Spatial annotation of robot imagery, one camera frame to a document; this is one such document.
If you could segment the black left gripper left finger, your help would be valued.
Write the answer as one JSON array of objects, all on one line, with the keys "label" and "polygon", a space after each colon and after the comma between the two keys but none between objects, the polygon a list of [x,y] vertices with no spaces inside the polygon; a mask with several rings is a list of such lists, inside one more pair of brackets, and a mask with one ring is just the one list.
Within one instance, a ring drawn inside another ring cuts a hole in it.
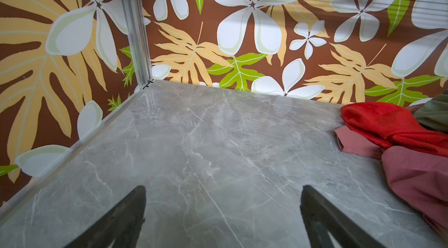
[{"label": "black left gripper left finger", "polygon": [[66,247],[136,247],[142,225],[145,222],[146,203],[146,188],[139,185]]}]

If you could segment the pink ribbed cloth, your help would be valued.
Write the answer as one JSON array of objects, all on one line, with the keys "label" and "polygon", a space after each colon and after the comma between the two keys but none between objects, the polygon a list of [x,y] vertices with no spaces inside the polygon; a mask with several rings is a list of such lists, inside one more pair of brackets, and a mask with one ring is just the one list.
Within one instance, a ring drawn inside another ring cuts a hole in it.
[{"label": "pink ribbed cloth", "polygon": [[448,238],[448,159],[401,146],[384,149],[342,126],[334,130],[342,152],[380,159],[394,194]]}]

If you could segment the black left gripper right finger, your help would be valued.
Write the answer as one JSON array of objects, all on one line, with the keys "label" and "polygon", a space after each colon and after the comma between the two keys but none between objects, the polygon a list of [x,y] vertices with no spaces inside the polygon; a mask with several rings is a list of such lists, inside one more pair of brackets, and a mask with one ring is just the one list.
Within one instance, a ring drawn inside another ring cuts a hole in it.
[{"label": "black left gripper right finger", "polygon": [[332,238],[342,248],[383,247],[311,185],[303,186],[300,209],[313,248],[333,248]]}]

